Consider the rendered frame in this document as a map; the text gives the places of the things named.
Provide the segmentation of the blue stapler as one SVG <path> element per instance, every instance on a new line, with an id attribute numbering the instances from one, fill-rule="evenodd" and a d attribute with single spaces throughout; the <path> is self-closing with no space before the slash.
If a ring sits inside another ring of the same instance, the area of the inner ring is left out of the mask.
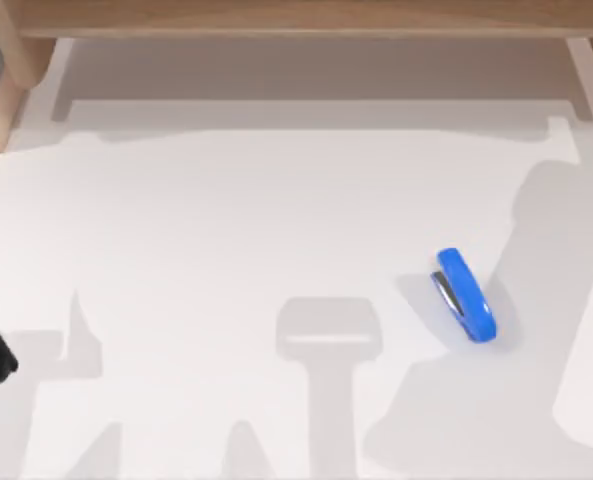
<path id="1" fill-rule="evenodd" d="M 452 316 L 474 343 L 487 343 L 497 336 L 497 324 L 475 276 L 457 248 L 436 254 L 439 269 L 431 279 Z"/>

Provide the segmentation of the wooden cupboard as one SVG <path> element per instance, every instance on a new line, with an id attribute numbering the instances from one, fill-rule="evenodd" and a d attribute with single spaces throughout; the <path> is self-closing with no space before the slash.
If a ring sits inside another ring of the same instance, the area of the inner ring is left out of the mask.
<path id="1" fill-rule="evenodd" d="M 26 10 L 34 0 L 0 0 L 0 152 L 5 150 L 25 94 L 44 78 L 56 41 L 23 32 Z"/>

